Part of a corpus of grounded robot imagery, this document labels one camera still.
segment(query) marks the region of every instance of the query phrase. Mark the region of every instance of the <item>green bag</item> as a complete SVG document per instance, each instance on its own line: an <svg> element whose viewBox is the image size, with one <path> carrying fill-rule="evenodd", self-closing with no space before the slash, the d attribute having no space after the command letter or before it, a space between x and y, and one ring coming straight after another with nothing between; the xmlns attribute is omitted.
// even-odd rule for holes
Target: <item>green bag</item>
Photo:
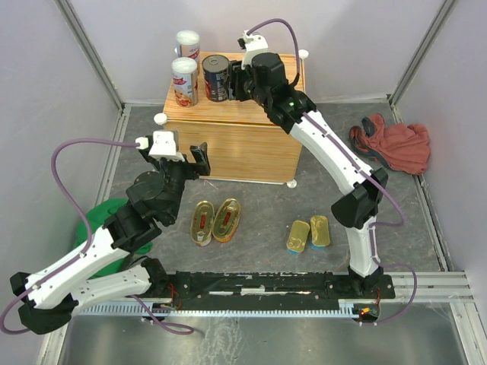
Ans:
<svg viewBox="0 0 487 365"><path fill-rule="evenodd" d="M108 199L105 202L97 205L93 209L91 209L87 214L86 218L90 224L91 230L93 233L105 223L105 220L112 214L116 213L116 210L120 208L122 205L127 203L127 199ZM88 234L86 232L86 227L84 223L81 222L78 227L76 228L76 242L74 248L81 245L86 239L88 238ZM141 247L137 251L135 251L138 255L144 255L147 252L151 251L152 249L152 242L147 243L145 246ZM99 272L94 274L92 278L100 278L102 276L107 276L111 274L115 274L119 272L122 268L123 259L117 260L112 262L111 264L105 266Z"/></svg>

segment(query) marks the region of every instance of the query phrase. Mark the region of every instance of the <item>tin can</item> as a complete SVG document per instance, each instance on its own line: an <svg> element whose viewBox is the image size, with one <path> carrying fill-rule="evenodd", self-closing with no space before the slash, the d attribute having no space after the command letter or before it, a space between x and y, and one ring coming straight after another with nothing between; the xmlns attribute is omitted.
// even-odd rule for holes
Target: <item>tin can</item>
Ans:
<svg viewBox="0 0 487 365"><path fill-rule="evenodd" d="M175 59L173 69L174 93L176 102L181 106L193 106L198 103L198 72L196 61L189 57Z"/></svg>
<svg viewBox="0 0 487 365"><path fill-rule="evenodd" d="M220 206L212 230L213 237L218 242L228 242L234 236L240 220L240 212L240 203L233 198L225 200Z"/></svg>
<svg viewBox="0 0 487 365"><path fill-rule="evenodd" d="M222 55L211 55L203 59L206 97L211 101L228 99L227 78L230 61Z"/></svg>
<svg viewBox="0 0 487 365"><path fill-rule="evenodd" d="M311 217L311 248L324 249L329 245L328 218L324 215Z"/></svg>
<svg viewBox="0 0 487 365"><path fill-rule="evenodd" d="M290 253L298 254L304 251L306 246L307 235L310 232L310 225L303 221L294 221L289 233L286 246Z"/></svg>
<svg viewBox="0 0 487 365"><path fill-rule="evenodd" d="M198 246L206 246L212 240L215 209L213 204L204 200L198 203L191 220L191 239Z"/></svg>
<svg viewBox="0 0 487 365"><path fill-rule="evenodd" d="M199 34L192 30L181 30L176 34L176 54L178 57L189 57L196 61L199 74Z"/></svg>

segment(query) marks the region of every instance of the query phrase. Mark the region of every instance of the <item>wooden box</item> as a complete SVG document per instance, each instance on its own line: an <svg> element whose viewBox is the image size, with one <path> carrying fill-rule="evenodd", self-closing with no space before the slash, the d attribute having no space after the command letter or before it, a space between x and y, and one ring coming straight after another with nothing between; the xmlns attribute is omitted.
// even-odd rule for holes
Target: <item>wooden box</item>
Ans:
<svg viewBox="0 0 487 365"><path fill-rule="evenodd" d="M214 53L202 52L200 59ZM243 53L221 53L230 60ZM286 76L296 75L294 56L280 55ZM206 98L203 72L198 77L199 102L188 108L177 105L173 85L169 88L164 112L169 122L165 129L177 131L183 154L193 160L190 145L208 143L211 178L286 183L294 179L301 144L272 124L254 101L227 100L220 103ZM304 90L304 68L296 87Z"/></svg>

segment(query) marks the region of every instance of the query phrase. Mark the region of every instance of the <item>white can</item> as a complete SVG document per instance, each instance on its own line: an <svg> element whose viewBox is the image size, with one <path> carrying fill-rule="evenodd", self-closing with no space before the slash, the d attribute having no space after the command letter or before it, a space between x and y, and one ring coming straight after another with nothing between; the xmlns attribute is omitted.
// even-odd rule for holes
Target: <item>white can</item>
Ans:
<svg viewBox="0 0 487 365"><path fill-rule="evenodd" d="M194 59L181 57L171 64L173 69L174 93L176 102L181 106L193 106L198 103L198 65Z"/></svg>
<svg viewBox="0 0 487 365"><path fill-rule="evenodd" d="M178 57L190 57L198 64L199 74L199 34L192 30L181 30L176 34L176 54Z"/></svg>

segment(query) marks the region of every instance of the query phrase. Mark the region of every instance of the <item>red cloth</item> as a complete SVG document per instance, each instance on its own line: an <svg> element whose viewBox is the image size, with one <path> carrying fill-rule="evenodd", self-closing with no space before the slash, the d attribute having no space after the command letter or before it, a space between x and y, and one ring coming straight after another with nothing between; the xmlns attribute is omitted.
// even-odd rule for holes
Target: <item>red cloth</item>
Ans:
<svg viewBox="0 0 487 365"><path fill-rule="evenodd" d="M361 156L371 157L391 170L419 175L428 168L428 130L419 124L398 123L386 128L381 114L362 119L361 129L352 127L349 140Z"/></svg>

